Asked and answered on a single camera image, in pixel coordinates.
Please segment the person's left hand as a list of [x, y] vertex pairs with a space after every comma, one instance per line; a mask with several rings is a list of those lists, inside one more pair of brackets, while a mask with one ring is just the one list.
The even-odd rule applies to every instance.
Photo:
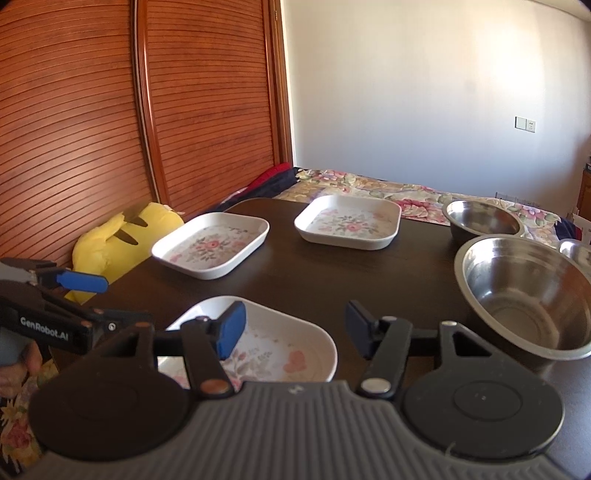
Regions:
[[0, 394], [2, 398], [14, 398], [28, 374], [36, 375], [43, 365], [43, 357], [36, 342], [30, 342], [20, 359], [0, 370]]

